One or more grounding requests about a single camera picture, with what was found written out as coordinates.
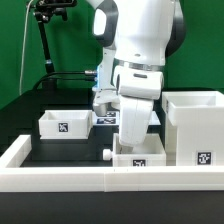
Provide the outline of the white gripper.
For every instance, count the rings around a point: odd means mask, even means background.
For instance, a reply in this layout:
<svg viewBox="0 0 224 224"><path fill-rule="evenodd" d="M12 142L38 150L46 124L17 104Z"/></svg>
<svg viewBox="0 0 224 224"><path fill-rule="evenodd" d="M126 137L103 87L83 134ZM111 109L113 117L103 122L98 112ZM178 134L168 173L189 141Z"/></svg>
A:
<svg viewBox="0 0 224 224"><path fill-rule="evenodd" d="M153 106L153 100L120 97L119 142L124 145L122 154L131 154L134 146L144 142Z"/></svg>

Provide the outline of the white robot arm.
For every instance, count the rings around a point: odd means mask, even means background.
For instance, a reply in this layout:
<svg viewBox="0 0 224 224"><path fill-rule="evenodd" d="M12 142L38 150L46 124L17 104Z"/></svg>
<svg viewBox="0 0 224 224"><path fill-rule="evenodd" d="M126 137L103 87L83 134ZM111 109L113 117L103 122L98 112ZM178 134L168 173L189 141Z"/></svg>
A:
<svg viewBox="0 0 224 224"><path fill-rule="evenodd" d="M86 0L94 9L93 35L103 47L93 108L120 111L119 142L144 142L154 102L163 88L166 58L183 43L180 0Z"/></svg>

